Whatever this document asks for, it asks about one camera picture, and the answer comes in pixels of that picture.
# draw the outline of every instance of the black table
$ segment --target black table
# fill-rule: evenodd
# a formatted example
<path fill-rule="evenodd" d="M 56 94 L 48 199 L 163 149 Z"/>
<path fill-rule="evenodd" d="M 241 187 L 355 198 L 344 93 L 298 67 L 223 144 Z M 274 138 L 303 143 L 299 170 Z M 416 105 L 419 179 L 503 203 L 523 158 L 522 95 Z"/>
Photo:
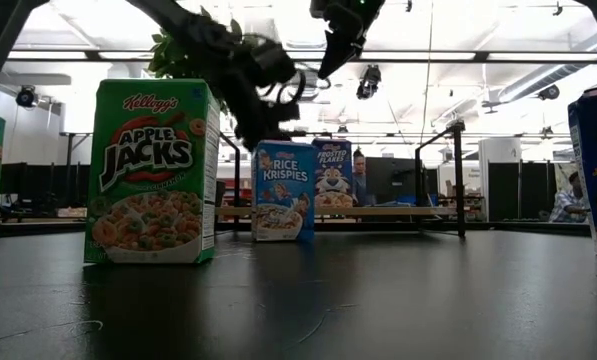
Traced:
<path fill-rule="evenodd" d="M 590 239 L 467 235 L 223 234 L 201 266 L 0 239 L 0 359 L 597 359 Z"/>

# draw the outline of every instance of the cereal bowl image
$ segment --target cereal bowl image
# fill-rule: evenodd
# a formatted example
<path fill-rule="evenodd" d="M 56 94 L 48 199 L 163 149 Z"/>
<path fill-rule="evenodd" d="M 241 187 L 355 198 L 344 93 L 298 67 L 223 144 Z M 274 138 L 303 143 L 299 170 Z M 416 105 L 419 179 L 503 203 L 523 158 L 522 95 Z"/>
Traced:
<path fill-rule="evenodd" d="M 282 205 L 259 204 L 257 207 L 256 230 L 261 237 L 295 239 L 302 221 L 299 213 Z"/>
<path fill-rule="evenodd" d="M 316 207 L 326 208 L 350 208 L 354 204 L 351 196 L 332 191 L 316 195 L 314 202 Z"/>
<path fill-rule="evenodd" d="M 195 193 L 133 195 L 95 220 L 91 235 L 113 262 L 184 262 L 200 254 L 201 209 Z"/>

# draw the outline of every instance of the wooden shelf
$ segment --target wooden shelf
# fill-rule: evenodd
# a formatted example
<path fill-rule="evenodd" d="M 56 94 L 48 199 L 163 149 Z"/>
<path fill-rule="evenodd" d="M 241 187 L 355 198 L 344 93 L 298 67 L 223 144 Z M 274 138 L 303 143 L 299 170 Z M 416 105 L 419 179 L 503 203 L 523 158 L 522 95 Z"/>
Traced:
<path fill-rule="evenodd" d="M 456 209 L 442 207 L 357 207 L 357 208 L 316 208 L 319 215 L 347 215 L 347 216 L 394 216 L 394 215 L 455 215 Z M 216 215 L 247 216 L 251 215 L 250 207 L 220 207 L 216 208 Z"/>

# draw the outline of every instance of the person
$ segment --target person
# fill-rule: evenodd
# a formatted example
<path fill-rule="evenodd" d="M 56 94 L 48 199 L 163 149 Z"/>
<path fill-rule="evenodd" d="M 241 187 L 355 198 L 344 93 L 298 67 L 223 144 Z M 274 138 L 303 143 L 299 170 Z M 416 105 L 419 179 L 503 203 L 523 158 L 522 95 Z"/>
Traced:
<path fill-rule="evenodd" d="M 367 194 L 367 175 L 365 174 L 365 156 L 360 149 L 354 151 L 354 203 L 356 206 L 374 205 L 372 195 Z"/>
<path fill-rule="evenodd" d="M 587 218 L 587 209 L 583 200 L 582 185 L 578 172 L 569 176 L 570 189 L 563 189 L 556 194 L 554 209 L 549 222 L 581 223 Z"/>

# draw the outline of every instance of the table surface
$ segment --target table surface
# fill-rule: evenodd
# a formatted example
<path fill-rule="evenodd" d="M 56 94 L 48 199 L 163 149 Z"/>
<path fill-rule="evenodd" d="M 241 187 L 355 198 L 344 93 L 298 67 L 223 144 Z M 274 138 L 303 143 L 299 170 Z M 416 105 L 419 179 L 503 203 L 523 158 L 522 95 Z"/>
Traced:
<path fill-rule="evenodd" d="M 0 239 L 0 359 L 597 359 L 588 238 L 222 234 L 204 265 L 83 265 Z"/>

